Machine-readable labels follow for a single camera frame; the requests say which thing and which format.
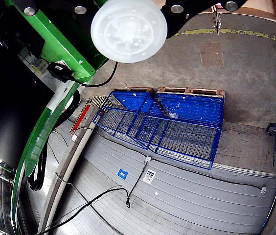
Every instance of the blue wire mesh cart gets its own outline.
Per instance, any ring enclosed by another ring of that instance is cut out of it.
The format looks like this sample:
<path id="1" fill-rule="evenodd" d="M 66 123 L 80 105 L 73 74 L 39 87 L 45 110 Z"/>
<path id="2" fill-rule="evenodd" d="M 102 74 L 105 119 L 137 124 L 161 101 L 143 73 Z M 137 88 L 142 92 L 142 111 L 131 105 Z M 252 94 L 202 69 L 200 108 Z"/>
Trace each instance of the blue wire mesh cart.
<path id="1" fill-rule="evenodd" d="M 122 141 L 147 149 L 135 136 L 151 108 L 152 100 L 151 92 L 113 91 L 93 122 Z"/>
<path id="2" fill-rule="evenodd" d="M 157 93 L 136 139 L 157 154 L 211 169 L 223 115 L 224 97 Z"/>

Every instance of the green metal arm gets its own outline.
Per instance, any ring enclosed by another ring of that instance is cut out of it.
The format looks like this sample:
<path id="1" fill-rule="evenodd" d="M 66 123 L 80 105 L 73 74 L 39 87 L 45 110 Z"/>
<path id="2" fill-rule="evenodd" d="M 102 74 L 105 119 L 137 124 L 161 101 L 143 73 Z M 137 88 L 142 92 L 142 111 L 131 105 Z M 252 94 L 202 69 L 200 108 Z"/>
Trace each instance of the green metal arm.
<path id="1" fill-rule="evenodd" d="M 7 6 L 13 5 L 11 0 L 4 1 Z M 100 2 L 99 5 L 102 5 L 105 2 L 105 0 L 98 1 Z M 85 57 L 79 53 L 79 51 L 65 38 L 65 36 L 56 28 L 56 26 L 41 10 L 39 10 L 34 16 L 25 16 L 23 13 L 22 15 L 45 40 L 45 45 L 41 54 L 42 58 L 49 62 L 64 60 L 74 72 L 74 77 L 76 79 L 82 83 L 92 84 L 92 77 L 98 68 L 94 69 L 90 65 Z M 102 65 L 106 58 L 104 56 L 97 56 L 94 58 L 94 60 L 96 60 L 98 65 Z M 67 96 L 64 98 L 64 100 L 61 101 L 54 112 L 49 108 L 45 108 L 27 141 L 15 174 L 11 198 L 11 222 L 16 235 L 19 234 L 16 226 L 18 203 L 17 190 L 19 183 L 22 180 L 22 167 L 23 165 L 25 166 L 26 177 L 28 177 L 33 172 L 42 148 L 48 136 L 50 135 L 56 120 L 64 110 L 64 107 L 69 99 L 77 90 L 78 86 L 79 85 L 76 83 L 73 85 Z"/>

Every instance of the white pipe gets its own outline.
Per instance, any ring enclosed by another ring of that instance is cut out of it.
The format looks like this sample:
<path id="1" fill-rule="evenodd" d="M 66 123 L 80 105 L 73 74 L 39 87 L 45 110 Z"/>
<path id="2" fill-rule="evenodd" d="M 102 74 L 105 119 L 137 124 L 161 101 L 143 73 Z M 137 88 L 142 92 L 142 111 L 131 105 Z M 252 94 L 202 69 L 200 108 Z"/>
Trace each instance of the white pipe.
<path id="1" fill-rule="evenodd" d="M 63 181 L 68 181 L 69 180 L 69 177 L 70 177 L 70 175 L 71 175 L 71 173 L 72 173 L 72 171 L 73 171 L 73 169 L 74 169 L 74 167 L 77 163 L 77 160 L 80 157 L 81 152 L 85 148 L 86 143 L 87 143 L 93 129 L 95 128 L 95 124 L 93 122 L 91 122 L 88 128 L 89 129 L 86 130 L 84 136 L 82 137 L 82 139 L 81 139 L 81 141 L 80 141 L 80 143 L 79 143 L 79 145 L 78 145 L 78 147 L 77 147 L 77 149 L 76 149 L 76 151 L 75 151 L 75 153 L 74 153 L 74 155 L 73 155 L 73 157 L 72 157 L 72 159 L 71 159 L 71 161 L 70 161 L 70 163 L 69 163 L 69 165 L 66 169 L 66 172 L 65 172 L 65 174 L 63 176 L 63 179 L 62 179 Z M 58 191 L 55 195 L 55 198 L 54 198 L 51 210 L 50 210 L 50 214 L 48 216 L 48 220 L 47 220 L 47 223 L 46 223 L 46 227 L 49 226 L 52 223 L 56 208 L 59 205 L 59 201 L 61 199 L 61 196 L 63 194 L 64 188 L 65 188 L 65 185 L 66 185 L 66 183 L 64 183 L 63 181 L 61 181 L 59 189 L 58 189 Z"/>

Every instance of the blue sticker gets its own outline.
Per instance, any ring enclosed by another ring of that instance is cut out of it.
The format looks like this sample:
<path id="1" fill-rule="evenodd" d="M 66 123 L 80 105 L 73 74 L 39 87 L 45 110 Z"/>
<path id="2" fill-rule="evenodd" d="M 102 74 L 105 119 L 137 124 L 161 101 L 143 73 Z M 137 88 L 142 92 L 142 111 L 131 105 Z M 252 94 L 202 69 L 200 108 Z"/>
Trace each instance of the blue sticker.
<path id="1" fill-rule="evenodd" d="M 123 180 L 126 179 L 128 172 L 126 172 L 125 170 L 120 169 L 118 174 L 117 174 L 120 178 L 122 178 Z"/>

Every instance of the black metal bracket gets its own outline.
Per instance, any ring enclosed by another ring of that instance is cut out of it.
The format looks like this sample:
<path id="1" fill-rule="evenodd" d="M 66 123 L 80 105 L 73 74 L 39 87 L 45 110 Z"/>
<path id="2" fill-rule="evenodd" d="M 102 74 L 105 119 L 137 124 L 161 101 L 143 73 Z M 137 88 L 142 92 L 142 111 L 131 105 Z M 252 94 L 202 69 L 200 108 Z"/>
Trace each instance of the black metal bracket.
<path id="1" fill-rule="evenodd" d="M 166 0 L 161 12 L 167 22 L 167 38 L 173 37 L 192 17 L 219 3 L 219 0 Z M 228 11 L 235 11 L 246 0 L 221 1 L 221 5 Z"/>
<path id="2" fill-rule="evenodd" d="M 77 6 L 84 6 L 87 12 L 76 16 L 87 32 L 90 32 L 92 18 L 99 9 L 93 0 L 13 0 L 13 2 L 26 15 L 34 15 L 40 8 L 74 13 Z M 220 0 L 166 0 L 161 12 L 167 22 L 167 38 L 174 36 L 192 17 L 219 2 Z M 246 0 L 221 0 L 221 5 L 228 11 L 235 11 L 245 2 Z"/>

